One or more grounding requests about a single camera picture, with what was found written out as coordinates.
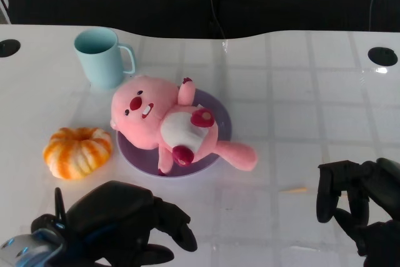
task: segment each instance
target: white bib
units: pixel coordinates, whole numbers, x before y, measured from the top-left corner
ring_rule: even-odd
[[[162,122],[161,136],[169,147],[182,145],[197,153],[208,134],[208,128],[193,125],[191,117],[190,113],[172,113]]]

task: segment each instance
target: plush toy nose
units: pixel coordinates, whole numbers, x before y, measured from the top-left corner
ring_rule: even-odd
[[[132,99],[131,104],[129,105],[132,111],[140,108],[141,106],[142,106],[142,99],[140,97],[135,97],[134,99]]]

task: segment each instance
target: mug handle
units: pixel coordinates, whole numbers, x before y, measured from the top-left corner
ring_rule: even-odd
[[[131,62],[132,62],[132,70],[130,71],[124,71],[124,73],[128,74],[134,74],[136,70],[136,59],[135,59],[135,52],[133,51],[133,48],[131,45],[124,44],[124,43],[118,43],[117,45],[119,48],[123,48],[128,51],[129,56],[131,57]]]

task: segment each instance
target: plush toy face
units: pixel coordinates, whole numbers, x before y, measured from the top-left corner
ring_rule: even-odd
[[[142,149],[158,147],[161,120],[178,103],[178,87],[159,78],[136,76],[121,86],[111,104],[111,127]]]

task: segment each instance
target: orange pumpkin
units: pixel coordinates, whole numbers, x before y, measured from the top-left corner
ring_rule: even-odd
[[[101,128],[61,128],[51,136],[43,158],[55,177],[82,179],[102,166],[112,151],[111,136]]]

